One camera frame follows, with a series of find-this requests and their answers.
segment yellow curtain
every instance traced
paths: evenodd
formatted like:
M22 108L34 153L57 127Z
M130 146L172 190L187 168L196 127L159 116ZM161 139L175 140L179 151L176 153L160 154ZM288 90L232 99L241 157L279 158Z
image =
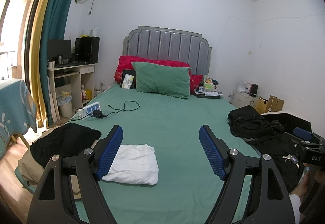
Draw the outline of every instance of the yellow curtain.
M40 0L33 22L31 39L30 39L30 51L29 51L29 82L30 92L33 97L37 108L37 121L38 127L48 127L48 119L46 115L45 103L42 94L41 80L40 80L40 43L41 34L43 28L43 21L45 16L45 10L48 4L48 0Z

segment gray upholstered headboard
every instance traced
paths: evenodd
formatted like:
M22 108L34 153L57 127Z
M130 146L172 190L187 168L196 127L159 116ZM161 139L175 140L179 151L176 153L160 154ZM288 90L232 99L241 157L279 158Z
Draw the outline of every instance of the gray upholstered headboard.
M211 47L202 34L183 30L139 26L125 37L123 55L154 60L173 60L188 63L194 75L207 75Z

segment pillow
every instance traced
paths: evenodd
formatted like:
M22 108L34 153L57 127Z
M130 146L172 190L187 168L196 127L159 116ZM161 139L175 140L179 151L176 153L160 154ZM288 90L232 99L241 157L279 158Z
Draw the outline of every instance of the pillow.
M190 68L149 62L133 62L132 65L136 72L137 91L189 99Z
M137 57L137 56L123 55L119 59L119 65L117 66L115 76L114 76L115 81L117 83L121 83L122 73L123 73L124 69L134 70L134 68L132 66L132 62L149 62L149 63L158 64L158 65L190 68L189 64L180 62L180 61L151 60L151 59L141 58L141 57Z
M194 90L199 87L203 75L191 75L190 93L193 94Z

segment curtain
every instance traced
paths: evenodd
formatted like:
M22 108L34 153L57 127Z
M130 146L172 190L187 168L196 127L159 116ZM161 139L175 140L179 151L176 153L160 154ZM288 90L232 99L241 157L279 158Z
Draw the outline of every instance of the curtain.
M48 39L63 39L71 0L40 0L30 42L30 90L37 105L38 125L53 124L48 91Z

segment packet of wet wipes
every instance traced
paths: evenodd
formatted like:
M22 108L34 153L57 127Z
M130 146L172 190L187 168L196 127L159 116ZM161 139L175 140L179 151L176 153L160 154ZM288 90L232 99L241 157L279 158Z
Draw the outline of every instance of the packet of wet wipes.
M126 88L130 90L130 87L132 85L134 76L126 74L122 83L122 88Z

